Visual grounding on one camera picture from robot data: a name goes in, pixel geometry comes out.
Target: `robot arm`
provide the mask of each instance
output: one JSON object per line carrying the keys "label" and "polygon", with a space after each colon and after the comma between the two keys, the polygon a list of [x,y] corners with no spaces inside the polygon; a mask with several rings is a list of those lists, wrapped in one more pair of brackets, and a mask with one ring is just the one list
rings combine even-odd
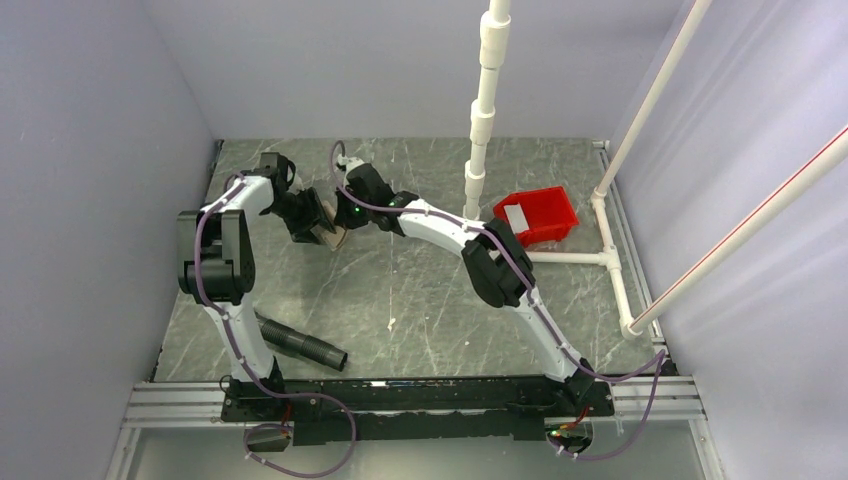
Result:
{"label": "robot arm", "polygon": [[[229,317],[236,343],[251,370],[263,379],[279,376],[279,371],[273,353],[262,338],[250,295],[256,266],[249,226],[257,217],[273,213],[283,219],[293,241],[316,244],[323,243],[323,233],[339,230],[332,224],[317,192],[312,188],[303,190],[301,184],[294,164],[286,157],[263,153],[259,168],[242,172],[241,178],[220,199],[199,211],[182,212],[177,218],[180,289],[203,305],[194,274],[195,234],[204,213],[225,200],[203,230],[200,248],[203,286],[209,299]],[[233,378],[250,382],[226,341],[224,319],[216,310],[206,306],[204,309],[225,339]]]}
{"label": "robot arm", "polygon": [[[586,391],[593,380],[567,361],[560,350],[567,350],[588,367],[582,355],[565,339],[556,324],[547,322],[535,309],[550,318],[542,303],[532,275],[533,264],[518,243],[509,226],[495,219],[488,223],[469,221],[432,207],[410,192],[394,193],[374,167],[358,158],[339,156],[337,165],[345,172],[344,187],[355,198],[378,207],[403,208],[398,213],[364,211],[343,192],[337,191],[336,223],[348,229],[373,222],[384,231],[401,236],[420,238],[461,257],[468,270],[475,292],[489,305],[511,310],[518,317],[524,339],[536,354],[542,372],[551,380],[571,385],[574,391]],[[502,254],[486,236],[487,230],[500,241],[507,253],[533,285],[527,287],[503,259]]]}

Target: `brown object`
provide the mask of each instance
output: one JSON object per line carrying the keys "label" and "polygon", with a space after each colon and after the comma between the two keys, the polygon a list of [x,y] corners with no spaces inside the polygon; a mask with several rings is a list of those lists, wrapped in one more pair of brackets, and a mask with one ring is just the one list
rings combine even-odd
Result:
{"label": "brown object", "polygon": [[[326,200],[321,201],[321,205],[324,207],[324,211],[327,213],[327,218],[332,222],[336,218],[336,209],[330,205],[330,202]],[[322,227],[315,227],[312,229],[312,232],[315,235],[321,237],[321,240],[330,247],[330,250],[336,251],[339,247],[342,246],[345,239],[347,238],[347,229],[344,227],[336,226],[336,233],[333,233],[329,230],[326,230]]]}

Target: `red stripe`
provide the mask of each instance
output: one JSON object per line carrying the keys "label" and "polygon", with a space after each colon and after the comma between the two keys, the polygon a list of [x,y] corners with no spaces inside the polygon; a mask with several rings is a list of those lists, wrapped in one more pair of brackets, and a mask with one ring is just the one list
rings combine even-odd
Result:
{"label": "red stripe", "polygon": [[645,315],[647,315],[648,313],[650,313],[650,311],[651,311],[651,310],[653,310],[653,309],[654,309],[654,307],[655,307],[655,306],[656,306],[656,305],[657,305],[660,301],[662,301],[662,299],[664,299],[665,297],[667,297],[667,296],[668,296],[668,295],[672,292],[672,290],[674,290],[675,288],[677,288],[677,286],[678,286],[678,285],[680,285],[680,284],[681,284],[684,280],[686,280],[686,278],[687,278],[687,277],[689,277],[689,275],[691,275],[691,274],[692,274],[692,272],[694,272],[694,271],[695,271],[698,267],[700,267],[702,263],[704,263],[705,261],[707,261],[707,259],[708,259],[708,258],[710,258],[710,256],[711,256],[713,253],[715,253],[715,251],[716,251],[716,250],[718,250],[718,249],[719,249],[722,245],[724,245],[724,244],[725,244],[728,240],[730,240],[730,238],[731,238],[731,237],[732,237],[732,236],[733,236],[733,235],[734,235],[734,234],[735,234],[735,233],[736,233],[736,232],[737,232],[740,228],[742,228],[743,226],[745,226],[745,224],[746,224],[746,223],[748,223],[748,222],[751,220],[751,218],[753,218],[753,216],[757,214],[757,212],[759,212],[759,211],[760,211],[760,210],[762,210],[762,209],[763,209],[766,205],[768,205],[768,203],[769,203],[770,201],[772,201],[772,200],[774,199],[774,197],[776,197],[776,196],[777,196],[777,194],[778,194],[778,193],[780,193],[781,191],[783,191],[783,189],[784,189],[784,188],[786,188],[786,186],[787,186],[787,185],[789,185],[790,183],[792,183],[792,181],[793,181],[793,180],[795,180],[795,178],[797,178],[797,177],[798,177],[798,175],[800,175],[800,174],[801,174],[804,170],[806,170],[806,169],[807,169],[807,167],[809,167],[810,165],[812,165],[812,164],[813,164],[813,163],[814,163],[814,162],[815,162],[815,161],[816,161],[819,157],[821,157],[821,154],[822,154],[822,153],[824,153],[824,151],[825,151],[825,150],[827,150],[828,148],[830,148],[830,146],[831,146],[831,145],[833,145],[833,144],[834,144],[837,140],[839,140],[839,138],[840,138],[840,137],[842,137],[842,135],[844,135],[844,134],[845,134],[845,132],[848,132],[848,126],[846,126],[845,128],[843,128],[843,129],[842,129],[842,131],[841,131],[841,132],[839,132],[839,134],[838,134],[838,135],[836,135],[835,137],[833,137],[833,139],[832,139],[830,142],[828,142],[828,144],[827,144],[827,145],[825,145],[824,147],[822,147],[822,149],[821,149],[821,150],[819,150],[819,151],[818,151],[818,153],[816,153],[816,154],[815,154],[815,156],[813,156],[813,158],[811,158],[811,159],[810,159],[810,160],[809,160],[806,164],[804,164],[804,166],[803,166],[803,167],[801,167],[800,169],[798,169],[798,171],[797,171],[797,172],[795,172],[795,174],[794,174],[794,175],[792,175],[791,177],[789,177],[789,179],[788,179],[788,180],[786,180],[785,182],[783,182],[783,185],[781,185],[781,186],[780,186],[777,190],[775,190],[775,191],[774,191],[774,193],[772,193],[772,194],[771,194],[771,195],[770,195],[767,199],[765,199],[765,201],[764,201],[763,203],[761,203],[761,204],[760,204],[760,206],[756,208],[756,210],[754,210],[753,212],[751,212],[750,214],[748,214],[748,216],[747,216],[747,217],[745,217],[745,219],[744,219],[744,220],[742,220],[742,223],[740,223],[739,225],[737,225],[737,226],[736,226],[736,228],[734,228],[734,229],[733,229],[730,233],[728,233],[728,234],[727,234],[727,235],[726,235],[726,236],[725,236],[725,237],[724,237],[724,238],[723,238],[723,239],[722,239],[722,240],[721,240],[721,241],[720,241],[720,242],[719,242],[719,243],[718,243],[715,247],[713,247],[713,248],[712,248],[712,250],[710,250],[710,251],[709,251],[706,255],[704,255],[704,257],[703,257],[703,258],[702,258],[702,259],[701,259],[698,263],[696,263],[694,267],[690,268],[690,269],[689,269],[689,271],[688,271],[688,272],[686,272],[686,273],[685,273],[682,277],[680,277],[680,279],[679,279],[679,280],[677,280],[677,282],[675,282],[675,283],[674,283],[674,285],[672,285],[672,286],[671,286],[668,290],[666,290],[666,291],[665,291],[665,293],[663,293],[663,294],[662,294],[662,296],[660,296],[660,298],[658,298],[658,299],[657,299],[654,303],[652,303],[652,304],[651,304],[651,306],[650,306],[650,307],[648,307],[648,309],[647,309],[647,310],[645,310],[644,312],[642,312],[642,314],[641,314],[641,315],[639,315],[639,317],[638,317],[638,318],[636,318],[636,320],[633,320],[633,321],[630,323],[630,326],[629,326],[629,327],[630,327],[630,328],[633,328],[633,326],[634,326],[634,325],[636,325],[636,323],[638,323],[638,322],[639,322],[639,320],[641,320],[641,319],[642,319]]}

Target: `black metal base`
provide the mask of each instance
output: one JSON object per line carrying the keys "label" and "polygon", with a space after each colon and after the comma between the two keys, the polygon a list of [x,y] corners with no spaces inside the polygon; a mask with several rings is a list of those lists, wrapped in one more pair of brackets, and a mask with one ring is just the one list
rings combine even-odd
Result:
{"label": "black metal base", "polygon": [[[286,402],[269,399],[250,387],[255,388],[239,386],[242,396],[228,389],[229,402],[225,402],[221,419],[280,421]],[[360,440],[507,435],[515,440],[543,440],[546,417],[576,417],[586,406],[590,407],[589,416],[613,415],[608,384],[589,385],[580,405],[568,400],[566,388],[542,375],[285,382],[286,393],[324,393],[358,412],[355,417]],[[297,399],[291,405],[290,418],[296,425],[294,445],[321,445],[350,438],[347,418],[335,404]]]}

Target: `cable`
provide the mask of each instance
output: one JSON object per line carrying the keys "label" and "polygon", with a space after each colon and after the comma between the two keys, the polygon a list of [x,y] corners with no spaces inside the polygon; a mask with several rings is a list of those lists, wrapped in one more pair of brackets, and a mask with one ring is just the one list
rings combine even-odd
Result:
{"label": "cable", "polygon": [[577,425],[580,425],[580,422],[582,422],[583,419],[586,418],[586,415],[588,415],[588,414],[589,414],[589,406],[587,405],[587,406],[583,407],[583,411],[580,412],[580,415],[577,417],[577,419],[575,419],[573,422],[564,423],[564,424],[560,425],[559,428],[564,429],[564,430],[573,430],[573,429],[577,428]]}
{"label": "cable", "polygon": [[224,388],[224,379],[227,378],[227,377],[230,377],[230,380],[232,380],[232,378],[233,378],[233,376],[228,373],[228,374],[226,374],[223,377],[218,379],[218,388],[220,388],[221,391],[224,392],[224,396],[227,395],[227,389]]}
{"label": "cable", "polygon": [[274,391],[268,389],[265,385],[263,385],[262,381],[259,379],[259,376],[250,367],[250,364],[247,362],[247,359],[244,358],[244,355],[242,355],[241,350],[238,347],[238,343],[236,342],[235,335],[233,333],[233,329],[230,326],[230,316],[229,316],[229,314],[223,308],[221,308],[220,306],[215,304],[215,302],[210,300],[209,297],[206,295],[206,289],[203,288],[203,275],[201,274],[201,265],[200,265],[200,260],[201,260],[200,250],[201,250],[202,238],[203,238],[203,228],[206,226],[206,222],[209,220],[209,217],[211,217],[212,214],[214,214],[215,212],[220,210],[221,207],[224,206],[224,204],[226,204],[227,202],[232,200],[236,195],[238,195],[239,192],[242,191],[242,189],[244,189],[244,186],[245,186],[245,183],[243,181],[244,177],[241,176],[240,174],[238,175],[238,177],[242,181],[236,183],[236,185],[233,188],[231,188],[221,198],[216,200],[215,203],[213,203],[206,210],[206,212],[203,213],[203,216],[200,217],[200,221],[198,221],[198,223],[197,223],[197,231],[196,231],[195,237],[194,237],[194,275],[195,275],[195,278],[197,279],[197,294],[200,297],[200,299],[201,299],[201,301],[203,302],[204,305],[215,310],[215,312],[217,312],[221,316],[221,323],[224,326],[224,332],[225,332],[226,337],[227,337],[227,342],[229,343],[230,348],[233,350],[233,355],[235,356],[236,360],[241,364],[241,366],[244,369],[247,376],[250,377],[250,379],[253,381],[253,383],[256,385],[257,388],[259,388],[259,390],[262,393],[264,393],[265,395],[268,395],[269,397],[272,397],[272,398],[280,398],[280,399],[287,399],[287,400],[292,400],[292,399],[296,399],[296,398],[314,398],[314,399],[326,400],[326,401],[329,401],[331,403],[338,405],[341,408],[341,410],[345,413],[345,415],[348,418],[348,421],[350,422],[350,429],[351,429],[350,446],[348,447],[348,449],[345,452],[342,459],[336,465],[328,468],[327,470],[324,470],[324,471],[321,471],[321,472],[318,472],[318,473],[295,472],[294,470],[289,470],[285,467],[277,465],[274,462],[270,462],[270,461],[260,457],[259,455],[256,455],[255,453],[251,452],[250,451],[250,445],[248,444],[250,437],[253,434],[255,434],[256,432],[258,432],[259,430],[267,430],[269,428],[274,428],[275,430],[279,430],[280,425],[277,425],[277,424],[264,423],[264,424],[257,425],[256,427],[253,427],[253,428],[251,428],[251,429],[249,429],[248,431],[245,432],[244,439],[243,439],[244,450],[245,450],[245,452],[247,452],[245,459],[250,458],[250,459],[266,466],[266,467],[273,468],[274,470],[277,470],[278,472],[285,473],[286,475],[291,475],[293,477],[298,477],[298,478],[325,477],[325,476],[330,475],[331,473],[339,470],[345,463],[347,463],[347,461],[350,459],[351,455],[353,454],[353,449],[356,446],[356,421],[353,417],[353,413],[350,411],[349,408],[347,408],[347,406],[344,403],[342,403],[341,401],[339,401],[336,398],[333,398],[329,395],[325,395],[323,393],[277,393],[277,392],[274,392]]}
{"label": "cable", "polygon": [[[518,268],[518,265],[516,265],[515,260],[513,260],[512,257],[509,256],[506,248],[503,246],[503,244],[501,244],[500,240],[498,240],[498,238],[493,233],[489,232],[485,228],[473,227],[473,226],[470,226],[470,225],[466,225],[465,222],[458,220],[458,219],[452,217],[451,215],[448,215],[448,214],[440,212],[440,211],[431,210],[431,211],[428,212],[428,211],[424,211],[424,210],[421,210],[421,209],[418,209],[418,208],[379,207],[377,205],[371,205],[369,203],[365,203],[362,200],[356,198],[351,192],[349,192],[347,190],[347,188],[345,188],[344,183],[341,180],[339,180],[338,175],[336,175],[335,162],[333,160],[334,160],[334,155],[336,153],[336,149],[338,147],[341,147],[342,156],[346,156],[344,142],[341,141],[341,140],[336,140],[333,143],[333,147],[330,149],[330,159],[329,159],[330,176],[333,178],[338,190],[340,192],[342,192],[342,194],[345,197],[347,197],[351,202],[359,205],[362,208],[366,208],[368,210],[375,211],[375,212],[397,213],[397,214],[414,213],[414,214],[420,214],[420,215],[433,215],[435,217],[446,220],[446,221],[448,221],[448,222],[450,222],[450,223],[452,223],[452,224],[454,224],[458,227],[466,227],[468,230],[470,230],[472,232],[485,235],[492,242],[492,244],[494,244],[494,246],[498,249],[498,251],[500,251],[501,256],[503,257],[504,260],[506,260],[507,264],[510,266],[512,271],[515,272],[516,276],[518,276],[518,279],[521,280],[521,283],[524,284],[524,287],[527,289],[527,292],[529,293],[533,290],[533,284],[530,283],[530,281],[527,279],[527,277],[524,275],[524,273],[521,271],[521,269]],[[553,319],[549,318],[548,315],[545,314],[546,312],[544,312],[538,305],[533,306],[533,311],[536,313],[536,316],[539,318],[539,320],[545,325],[545,328],[548,330],[548,332],[554,338],[554,341],[556,342],[556,344],[557,345],[563,345],[564,339],[559,337],[557,330],[553,327],[553,324],[554,324]],[[644,429],[645,422],[648,419],[648,413],[650,412],[651,405],[653,404],[653,401],[654,401],[654,396],[655,396],[655,393],[656,393],[656,387],[657,387],[657,384],[659,382],[659,375],[660,375],[660,372],[661,372],[661,369],[662,369],[662,360],[665,358],[665,355],[666,355],[665,350],[661,350],[659,353],[656,354],[656,356],[654,356],[653,359],[651,359],[645,365],[642,365],[641,367],[637,368],[633,372],[630,372],[627,375],[622,375],[620,377],[607,377],[605,375],[601,375],[599,373],[593,372],[591,369],[586,368],[583,365],[581,365],[579,360],[574,358],[574,356],[571,355],[570,353],[568,353],[568,350],[566,348],[560,348],[560,351],[563,353],[563,355],[565,355],[565,357],[568,359],[568,361],[573,363],[581,372],[585,373],[586,375],[589,375],[590,377],[593,377],[593,378],[596,378],[598,380],[602,380],[602,381],[605,381],[605,382],[608,382],[608,383],[620,383],[620,382],[623,382],[625,380],[631,379],[631,378],[633,378],[637,375],[640,375],[642,372],[651,368],[652,365],[656,364],[657,368],[656,368],[656,371],[654,372],[654,388],[651,389],[651,396],[648,399],[648,407],[645,410],[645,415],[642,417],[642,422],[640,423],[639,427],[636,429],[636,432],[634,432],[633,436],[631,436],[627,440],[627,442],[624,443],[624,448],[623,449],[619,448],[617,450],[614,450],[613,454],[611,456],[607,457],[607,458],[612,458],[612,457],[618,455],[619,453],[626,450],[627,447],[629,447],[633,443],[633,441],[636,440],[636,437],[638,437],[639,434]]]}

